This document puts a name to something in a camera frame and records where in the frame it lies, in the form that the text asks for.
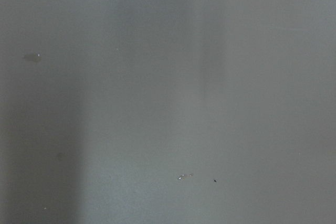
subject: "wall surface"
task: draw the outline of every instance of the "wall surface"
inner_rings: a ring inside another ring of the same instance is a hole
[[[0,5],[0,223],[335,222],[336,0]]]

